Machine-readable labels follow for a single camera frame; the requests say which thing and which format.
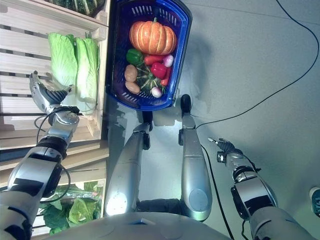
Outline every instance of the green bell pepper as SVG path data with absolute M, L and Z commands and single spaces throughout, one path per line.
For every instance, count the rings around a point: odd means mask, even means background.
M 125 56 L 128 63 L 138 66 L 144 62 L 144 55 L 137 49 L 130 48 Z

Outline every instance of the shoe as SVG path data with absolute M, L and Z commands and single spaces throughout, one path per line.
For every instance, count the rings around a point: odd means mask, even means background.
M 309 196 L 312 202 L 312 212 L 320 218 L 320 187 L 314 186 L 309 191 Z

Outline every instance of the onion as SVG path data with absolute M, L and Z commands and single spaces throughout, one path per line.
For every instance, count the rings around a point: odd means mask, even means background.
M 163 65 L 165 65 L 167 68 L 172 66 L 172 63 L 174 62 L 174 56 L 171 54 L 167 55 L 163 59 Z
M 151 94 L 152 96 L 154 96 L 155 98 L 161 98 L 162 96 L 162 91 L 160 88 L 154 86 L 152 89 L 151 89 Z

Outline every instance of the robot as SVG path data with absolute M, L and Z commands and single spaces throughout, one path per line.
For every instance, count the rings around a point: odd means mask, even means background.
M 8 191 L 0 193 L 0 239 L 30 239 L 40 200 L 58 185 L 66 150 L 79 117 L 76 107 L 61 106 L 70 88 L 50 91 L 30 75 L 30 90 L 51 127 L 11 173 Z M 48 239 L 210 239 L 229 238 L 202 223 L 211 212 L 212 192 L 206 161 L 190 114 L 191 100 L 181 98 L 183 145 L 181 199 L 139 201 L 141 155 L 150 147 L 152 115 L 143 114 L 126 142 L 111 176 L 105 199 L 106 217 L 60 232 Z M 250 222 L 253 240 L 315 240 L 288 213 L 278 208 L 275 194 L 254 164 L 227 140 L 209 138 L 221 149 L 217 161 L 231 173 L 233 201 L 241 218 Z

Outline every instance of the potato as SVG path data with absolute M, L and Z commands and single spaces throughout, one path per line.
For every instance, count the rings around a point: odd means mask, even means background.
M 124 71 L 124 78 L 126 81 L 133 83 L 138 76 L 138 70 L 132 64 L 126 66 Z
M 129 90 L 130 93 L 133 93 L 133 94 L 140 93 L 140 87 L 134 82 L 125 81 L 125 87 Z

